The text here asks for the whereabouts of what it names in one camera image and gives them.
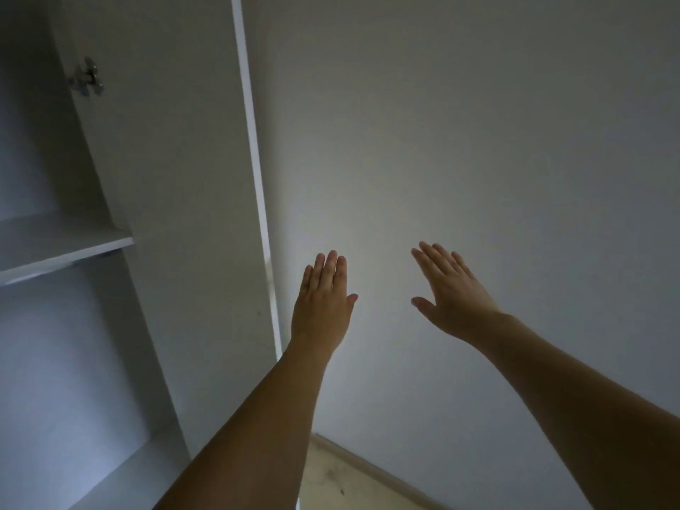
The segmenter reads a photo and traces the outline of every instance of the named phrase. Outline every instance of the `skirting board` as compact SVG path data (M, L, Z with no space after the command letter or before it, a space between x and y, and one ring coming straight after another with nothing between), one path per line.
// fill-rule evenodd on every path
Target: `skirting board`
M382 483L387 488L395 491L397 494L410 499L416 505L422 506L428 510L452 510L448 506L442 505L432 498L427 497L420 490L411 487L402 480L392 476L391 474L388 474L379 467L367 462L363 458L350 453L346 449L338 446L335 442L331 442L321 435L313 433L311 435L310 441L316 446L319 446L321 449L325 449L329 453L340 458L358 471L363 472L377 482Z

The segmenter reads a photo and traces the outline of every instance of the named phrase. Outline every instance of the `right hand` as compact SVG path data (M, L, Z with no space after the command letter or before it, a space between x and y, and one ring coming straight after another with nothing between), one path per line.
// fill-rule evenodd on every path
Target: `right hand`
M501 314L500 308L460 254L449 253L438 243L421 241L420 248L411 253L430 282L435 303L413 297L413 306L443 332L470 341L490 319Z

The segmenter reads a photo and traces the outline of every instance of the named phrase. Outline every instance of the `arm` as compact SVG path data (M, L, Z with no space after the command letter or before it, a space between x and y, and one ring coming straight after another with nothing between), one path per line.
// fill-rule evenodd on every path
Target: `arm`
M680 420L504 315L463 258L413 249L436 304L434 325L480 351L507 379L596 510L680 508Z
M350 325L347 261L335 251L308 266L290 345L155 510L293 509L311 422L331 355Z

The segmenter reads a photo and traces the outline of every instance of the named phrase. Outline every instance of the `white cabinet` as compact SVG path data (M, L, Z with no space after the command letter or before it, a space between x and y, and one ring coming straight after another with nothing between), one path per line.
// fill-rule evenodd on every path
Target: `white cabinet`
M0 18L0 499L150 508L280 351L231 1Z

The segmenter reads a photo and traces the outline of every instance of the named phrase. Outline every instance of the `cabinet door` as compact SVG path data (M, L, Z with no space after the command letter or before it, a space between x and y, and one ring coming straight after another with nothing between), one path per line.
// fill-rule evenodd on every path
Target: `cabinet door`
M280 351L231 1L50 0L50 21L67 73L97 63L104 93L74 101L196 455Z

